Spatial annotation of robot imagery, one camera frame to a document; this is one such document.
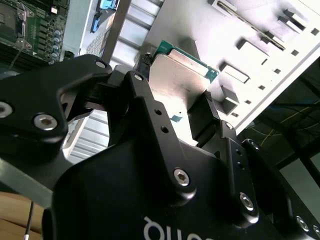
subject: black metal bracket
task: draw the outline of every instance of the black metal bracket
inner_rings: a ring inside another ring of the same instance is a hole
[[[226,166],[232,223],[247,228],[259,220],[259,210],[245,149],[233,126],[220,120],[215,101],[206,91],[188,112],[198,147],[214,153]]]
[[[252,140],[242,143],[249,156],[258,204],[286,238],[293,240],[319,239],[318,221],[276,166],[269,164],[267,154]]]

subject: black cable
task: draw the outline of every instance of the black cable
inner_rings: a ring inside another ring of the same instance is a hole
[[[30,205],[29,217],[28,217],[28,222],[26,224],[24,236],[29,235],[30,228],[31,228],[31,221],[32,221],[32,217],[34,215],[34,207],[35,207],[35,204],[32,201],[31,205]]]

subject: capacitor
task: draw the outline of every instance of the capacitor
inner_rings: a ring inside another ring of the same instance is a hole
[[[57,58],[57,57],[59,56],[59,54],[54,51],[54,52],[51,54],[51,56],[52,56],[53,58]]]
[[[58,50],[60,49],[60,45],[55,44],[55,45],[52,46],[52,48],[53,48],[54,50],[57,50],[57,51],[58,51]]]
[[[61,37],[57,36],[53,39],[53,41],[55,41],[56,43],[60,43],[61,42]]]
[[[59,31],[59,30],[55,30],[55,32],[54,32],[54,35],[56,35],[56,36],[61,36],[61,31]]]

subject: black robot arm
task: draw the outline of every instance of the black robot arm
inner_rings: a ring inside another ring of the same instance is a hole
[[[177,138],[141,73],[84,55],[0,81],[0,182],[46,211],[44,240],[319,239],[319,223],[205,92]],[[68,123],[108,113],[106,150],[69,163]]]

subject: motherboard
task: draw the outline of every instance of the motherboard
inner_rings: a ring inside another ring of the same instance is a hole
[[[68,7],[69,0],[0,0],[0,61],[59,62]]]

